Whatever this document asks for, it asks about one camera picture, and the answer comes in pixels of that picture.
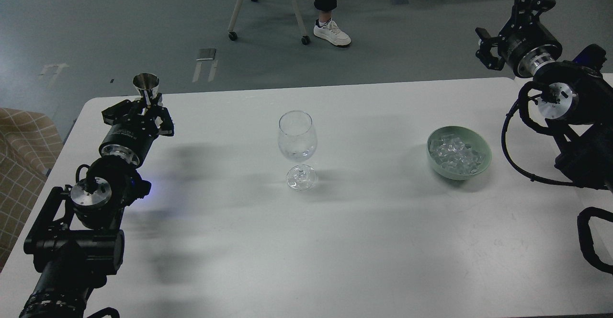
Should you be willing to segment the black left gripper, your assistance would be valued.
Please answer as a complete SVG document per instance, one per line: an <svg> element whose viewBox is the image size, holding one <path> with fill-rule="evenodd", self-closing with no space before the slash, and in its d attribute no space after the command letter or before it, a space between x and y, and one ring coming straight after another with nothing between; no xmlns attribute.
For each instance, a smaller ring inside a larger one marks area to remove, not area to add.
<svg viewBox="0 0 613 318"><path fill-rule="evenodd" d="M119 156L133 167L141 167L158 136L175 135L169 110L162 95L152 102L152 116L140 115L140 100L123 100L102 111L102 119L110 130L99 146L101 156Z"/></svg>

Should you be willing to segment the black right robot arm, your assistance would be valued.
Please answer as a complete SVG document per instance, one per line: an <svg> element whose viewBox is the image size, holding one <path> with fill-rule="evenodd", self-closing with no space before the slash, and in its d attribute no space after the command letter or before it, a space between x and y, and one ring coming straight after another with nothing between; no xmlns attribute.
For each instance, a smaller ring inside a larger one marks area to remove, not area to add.
<svg viewBox="0 0 613 318"><path fill-rule="evenodd" d="M561 43L539 20L555 4L555 0L514 0L510 19L496 36L475 29L476 57L484 67L502 70L508 65L515 76L527 80L504 119L503 154L532 182L611 191L613 91L601 73L606 51L592 44L574 60L560 61ZM543 178L512 160L507 132L515 114L534 132L553 137L560 151L554 166L567 181Z"/></svg>

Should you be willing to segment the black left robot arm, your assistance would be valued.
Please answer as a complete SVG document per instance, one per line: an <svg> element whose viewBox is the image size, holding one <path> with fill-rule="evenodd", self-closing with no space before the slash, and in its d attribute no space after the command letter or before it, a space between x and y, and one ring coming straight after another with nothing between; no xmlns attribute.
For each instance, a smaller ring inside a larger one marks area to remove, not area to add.
<svg viewBox="0 0 613 318"><path fill-rule="evenodd" d="M25 238L39 280L22 318L83 318L92 292L123 263L124 210L151 191L138 168L159 136L174 124L161 93L123 100L103 110L110 131L100 157L75 172L74 185L53 187Z"/></svg>

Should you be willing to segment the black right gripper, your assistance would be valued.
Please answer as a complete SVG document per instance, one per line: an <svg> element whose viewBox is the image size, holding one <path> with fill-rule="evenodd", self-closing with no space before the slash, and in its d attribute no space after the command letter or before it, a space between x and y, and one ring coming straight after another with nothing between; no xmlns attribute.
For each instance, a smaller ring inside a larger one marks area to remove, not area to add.
<svg viewBox="0 0 613 318"><path fill-rule="evenodd" d="M554 6L556 0L514 0L511 17L498 36L491 36L484 28L475 28L479 38L475 56L487 69L501 71L506 63L515 76L532 77L531 58L548 53L555 61L563 50L560 42L539 22L539 16ZM492 54L494 48L498 48L501 57Z"/></svg>

